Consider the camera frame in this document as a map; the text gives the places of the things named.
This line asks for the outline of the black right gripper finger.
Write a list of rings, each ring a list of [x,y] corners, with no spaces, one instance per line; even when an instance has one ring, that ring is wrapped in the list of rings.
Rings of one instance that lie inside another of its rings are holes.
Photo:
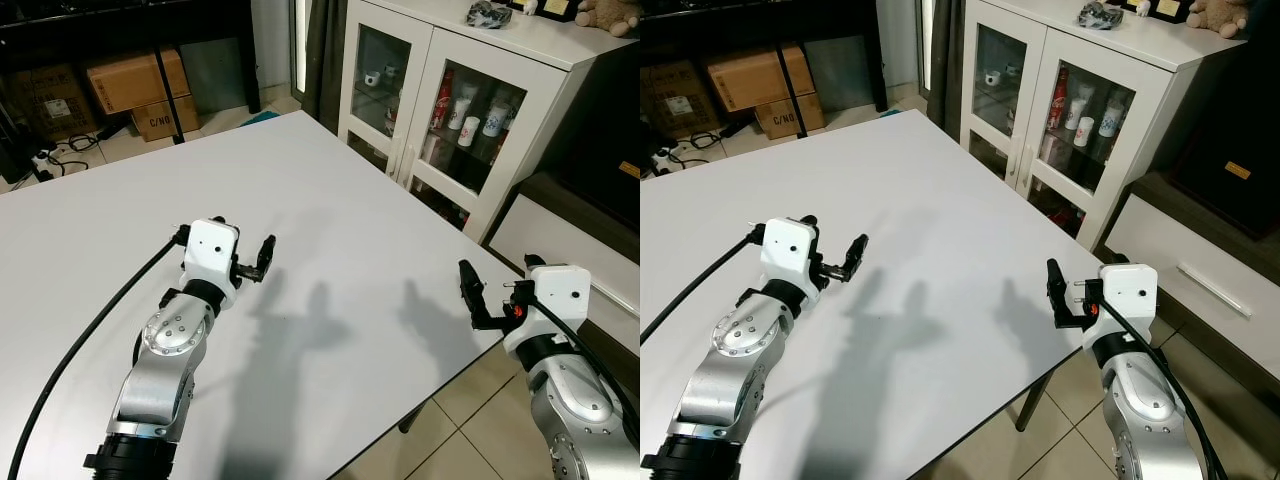
[[[461,259],[458,266],[460,292],[471,319],[486,319],[486,306],[483,294],[484,283],[467,259]]]
[[[1068,306],[1068,284],[1056,259],[1048,259],[1046,291],[1055,321],[1071,321],[1073,311]]]

